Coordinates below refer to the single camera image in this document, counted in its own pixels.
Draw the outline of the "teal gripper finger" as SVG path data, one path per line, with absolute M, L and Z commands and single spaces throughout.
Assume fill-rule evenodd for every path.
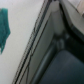
M 0 10 L 0 53 L 3 52 L 6 44 L 6 40 L 10 35 L 10 28 L 8 22 L 8 10 Z

